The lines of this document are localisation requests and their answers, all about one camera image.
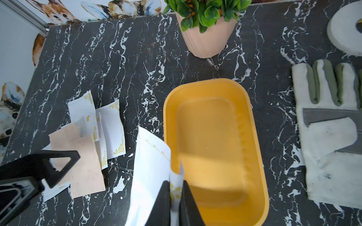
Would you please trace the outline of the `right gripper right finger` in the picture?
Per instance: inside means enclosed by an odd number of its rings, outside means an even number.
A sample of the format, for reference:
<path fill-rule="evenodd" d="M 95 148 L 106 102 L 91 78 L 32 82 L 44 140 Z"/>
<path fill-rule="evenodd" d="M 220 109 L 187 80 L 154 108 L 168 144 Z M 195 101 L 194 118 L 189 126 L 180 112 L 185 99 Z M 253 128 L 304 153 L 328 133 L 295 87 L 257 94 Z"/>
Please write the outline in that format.
<path fill-rule="evenodd" d="M 205 226 L 191 189 L 185 180 L 179 207 L 179 226 Z"/>

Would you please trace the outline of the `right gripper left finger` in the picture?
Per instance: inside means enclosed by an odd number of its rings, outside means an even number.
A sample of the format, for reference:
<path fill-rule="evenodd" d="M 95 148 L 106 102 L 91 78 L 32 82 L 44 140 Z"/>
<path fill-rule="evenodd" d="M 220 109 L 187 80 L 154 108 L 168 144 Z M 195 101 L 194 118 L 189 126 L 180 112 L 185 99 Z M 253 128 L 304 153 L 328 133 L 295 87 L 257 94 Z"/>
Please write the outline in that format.
<path fill-rule="evenodd" d="M 170 226 L 171 224 L 170 183 L 164 181 L 145 226 Z"/>

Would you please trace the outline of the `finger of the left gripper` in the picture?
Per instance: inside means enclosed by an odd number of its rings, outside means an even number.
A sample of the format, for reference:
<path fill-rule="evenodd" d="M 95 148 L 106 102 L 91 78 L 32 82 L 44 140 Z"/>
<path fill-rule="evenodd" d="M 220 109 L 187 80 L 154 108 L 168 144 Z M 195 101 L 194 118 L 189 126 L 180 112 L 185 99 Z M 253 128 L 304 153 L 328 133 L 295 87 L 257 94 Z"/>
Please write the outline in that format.
<path fill-rule="evenodd" d="M 77 151 L 38 151 L 1 166 L 1 186 L 43 189 L 57 185 L 80 160 Z"/>
<path fill-rule="evenodd" d="M 32 177 L 1 180 L 1 225 L 21 214 L 41 188 Z"/>

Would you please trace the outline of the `pink paper sheet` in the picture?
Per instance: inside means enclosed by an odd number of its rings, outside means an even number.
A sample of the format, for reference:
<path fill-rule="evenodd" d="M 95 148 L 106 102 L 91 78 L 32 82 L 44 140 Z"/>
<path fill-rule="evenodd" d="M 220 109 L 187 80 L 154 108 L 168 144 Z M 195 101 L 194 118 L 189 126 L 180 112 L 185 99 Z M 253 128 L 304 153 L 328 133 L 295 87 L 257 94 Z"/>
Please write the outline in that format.
<path fill-rule="evenodd" d="M 69 143 L 80 159 L 71 168 L 71 197 L 73 199 L 106 190 L 101 165 L 92 135 L 78 138 Z"/>
<path fill-rule="evenodd" d="M 68 151 L 72 146 L 68 145 L 70 141 L 76 140 L 81 137 L 79 127 L 74 123 L 68 124 L 60 130 L 49 135 L 50 145 L 52 151 Z M 70 158 L 52 158 L 51 159 L 54 168 L 58 171 L 62 171 L 63 168 L 70 161 Z"/>

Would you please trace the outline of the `stack of stationery paper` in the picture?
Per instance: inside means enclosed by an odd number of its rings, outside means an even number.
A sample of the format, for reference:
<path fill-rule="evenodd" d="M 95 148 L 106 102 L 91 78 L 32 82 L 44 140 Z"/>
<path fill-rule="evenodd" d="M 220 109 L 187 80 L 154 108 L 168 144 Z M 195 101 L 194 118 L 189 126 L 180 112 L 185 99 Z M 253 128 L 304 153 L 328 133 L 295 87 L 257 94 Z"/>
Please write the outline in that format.
<path fill-rule="evenodd" d="M 146 225 L 161 185 L 167 181 L 171 192 L 171 209 L 168 211 L 171 222 L 168 225 L 178 226 L 183 179 L 183 170 L 180 174 L 171 170 L 170 147 L 145 128 L 138 127 L 130 207 L 125 224 Z"/>

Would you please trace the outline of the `yellow plastic storage box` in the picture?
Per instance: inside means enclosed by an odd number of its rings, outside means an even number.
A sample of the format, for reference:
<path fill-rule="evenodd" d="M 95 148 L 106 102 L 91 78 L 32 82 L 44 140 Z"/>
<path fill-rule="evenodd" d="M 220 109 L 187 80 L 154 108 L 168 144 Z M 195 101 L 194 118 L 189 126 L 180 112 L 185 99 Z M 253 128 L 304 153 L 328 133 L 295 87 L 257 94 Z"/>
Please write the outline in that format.
<path fill-rule="evenodd" d="M 164 103 L 172 170 L 185 180 L 207 226 L 260 226 L 269 195 L 250 98 L 220 78 L 178 86 Z"/>

